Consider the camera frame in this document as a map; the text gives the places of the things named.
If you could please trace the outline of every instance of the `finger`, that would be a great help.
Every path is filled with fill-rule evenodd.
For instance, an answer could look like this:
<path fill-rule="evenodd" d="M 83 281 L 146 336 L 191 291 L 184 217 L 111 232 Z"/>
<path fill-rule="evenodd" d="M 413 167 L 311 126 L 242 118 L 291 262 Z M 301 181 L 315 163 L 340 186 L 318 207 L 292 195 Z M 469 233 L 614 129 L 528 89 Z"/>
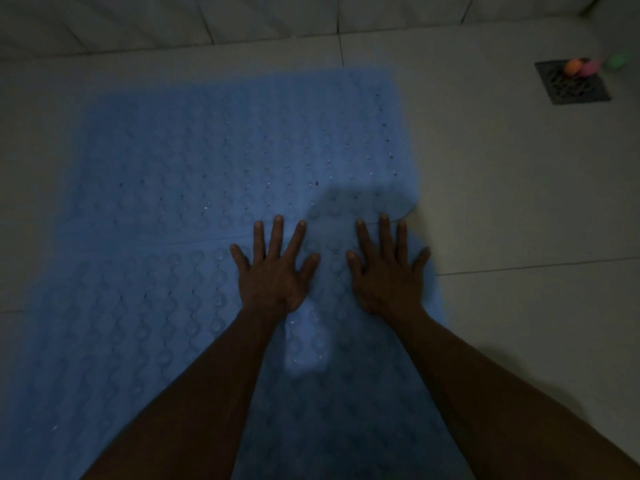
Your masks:
<path fill-rule="evenodd" d="M 249 265 L 249 259 L 247 259 L 237 244 L 231 244 L 231 246 L 229 246 L 229 252 L 231 252 L 231 257 L 236 262 L 236 266 L 238 271 L 240 271 L 240 274 L 249 271 L 249 268 L 251 267 Z"/>
<path fill-rule="evenodd" d="M 362 261 L 358 253 L 354 251 L 347 251 L 347 265 L 351 270 L 354 280 L 359 280 L 362 277 Z"/>
<path fill-rule="evenodd" d="M 289 241 L 289 245 L 287 249 L 284 250 L 283 257 L 287 259 L 291 259 L 295 262 L 298 257 L 298 253 L 300 252 L 300 248 L 302 247 L 302 241 L 305 238 L 305 233 L 307 232 L 307 223 L 304 221 L 300 221 L 296 226 L 296 230 L 293 233 L 293 237 Z"/>
<path fill-rule="evenodd" d="M 277 259 L 280 257 L 280 248 L 282 247 L 282 234 L 284 233 L 284 219 L 281 215 L 277 215 L 273 220 L 271 228 L 271 240 L 269 241 L 268 258 Z"/>
<path fill-rule="evenodd" d="M 253 263 L 264 260 L 264 225 L 256 221 L 253 225 Z"/>
<path fill-rule="evenodd" d="M 388 260 L 395 259 L 394 240 L 391 237 L 391 223 L 388 215 L 380 214 L 378 229 L 380 231 L 380 253 L 382 257 Z"/>
<path fill-rule="evenodd" d="M 409 250 L 406 244 L 406 221 L 404 219 L 398 222 L 396 237 L 396 258 L 400 266 L 409 269 Z"/>
<path fill-rule="evenodd" d="M 373 245 L 371 238 L 369 237 L 369 231 L 367 226 L 364 225 L 362 219 L 356 221 L 356 234 L 358 235 L 358 242 L 360 243 L 360 249 L 364 253 L 364 258 L 367 262 L 372 261 L 378 256 L 378 250 Z"/>
<path fill-rule="evenodd" d="M 302 263 L 302 267 L 300 267 L 300 272 L 298 274 L 298 279 L 302 286 L 304 286 L 305 290 L 309 289 L 309 285 L 311 284 L 311 279 L 314 277 L 314 273 L 320 264 L 320 254 L 313 253 L 310 256 L 307 256 L 307 259 Z"/>
<path fill-rule="evenodd" d="M 420 251 L 418 257 L 413 261 L 412 271 L 416 276 L 422 277 L 424 267 L 427 265 L 427 261 L 431 257 L 431 249 L 425 248 Z"/>

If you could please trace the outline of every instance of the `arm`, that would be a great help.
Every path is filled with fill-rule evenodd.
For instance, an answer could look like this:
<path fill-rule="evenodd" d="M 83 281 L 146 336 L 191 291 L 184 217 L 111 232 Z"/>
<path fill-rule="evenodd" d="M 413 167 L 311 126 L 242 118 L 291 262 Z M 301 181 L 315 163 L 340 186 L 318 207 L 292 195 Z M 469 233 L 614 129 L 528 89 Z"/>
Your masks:
<path fill-rule="evenodd" d="M 231 476 L 264 351 L 277 323 L 307 295 L 320 256 L 295 262 L 301 221 L 280 257 L 277 216 L 265 256 L 264 231 L 253 229 L 253 263 L 235 244 L 243 309 L 228 329 L 119 434 L 87 471 L 89 479 L 225 479 Z"/>
<path fill-rule="evenodd" d="M 380 219 L 380 252 L 359 221 L 366 259 L 349 251 L 365 311 L 396 332 L 476 478 L 638 479 L 640 467 L 586 422 L 434 322 L 420 302 L 430 252 L 407 261 L 406 224 L 394 246 Z"/>

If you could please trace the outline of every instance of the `wall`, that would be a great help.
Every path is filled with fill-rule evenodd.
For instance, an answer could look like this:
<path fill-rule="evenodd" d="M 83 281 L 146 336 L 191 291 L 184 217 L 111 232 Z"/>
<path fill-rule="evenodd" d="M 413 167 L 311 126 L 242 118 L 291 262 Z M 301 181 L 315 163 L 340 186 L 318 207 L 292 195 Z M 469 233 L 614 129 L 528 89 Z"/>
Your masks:
<path fill-rule="evenodd" d="M 0 59 L 577 14 L 591 0 L 0 0 Z"/>
<path fill-rule="evenodd" d="M 589 14 L 607 54 L 628 53 L 629 63 L 615 74 L 640 98 L 640 0 L 601 0 Z"/>

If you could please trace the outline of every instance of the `drain grate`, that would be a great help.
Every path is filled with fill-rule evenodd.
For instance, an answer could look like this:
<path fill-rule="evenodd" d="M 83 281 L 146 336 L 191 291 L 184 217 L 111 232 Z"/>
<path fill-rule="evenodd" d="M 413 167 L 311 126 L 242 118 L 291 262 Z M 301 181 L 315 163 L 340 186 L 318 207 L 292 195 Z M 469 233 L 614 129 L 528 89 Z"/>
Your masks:
<path fill-rule="evenodd" d="M 611 101 L 611 96 L 598 74 L 586 78 L 563 74 L 568 60 L 537 62 L 536 68 L 553 104 L 580 104 Z"/>

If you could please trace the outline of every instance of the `bathroom floor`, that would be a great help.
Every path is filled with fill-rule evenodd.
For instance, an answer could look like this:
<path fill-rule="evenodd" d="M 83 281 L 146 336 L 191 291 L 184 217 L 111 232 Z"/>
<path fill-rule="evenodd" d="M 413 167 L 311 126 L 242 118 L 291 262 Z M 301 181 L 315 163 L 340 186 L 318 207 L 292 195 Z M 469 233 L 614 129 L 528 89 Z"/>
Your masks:
<path fill-rule="evenodd" d="M 387 66 L 450 327 L 640 460 L 640 102 L 606 73 L 612 101 L 553 106 L 534 67 L 600 50 L 587 23 L 548 18 L 0 64 L 0 380 L 87 98 Z"/>

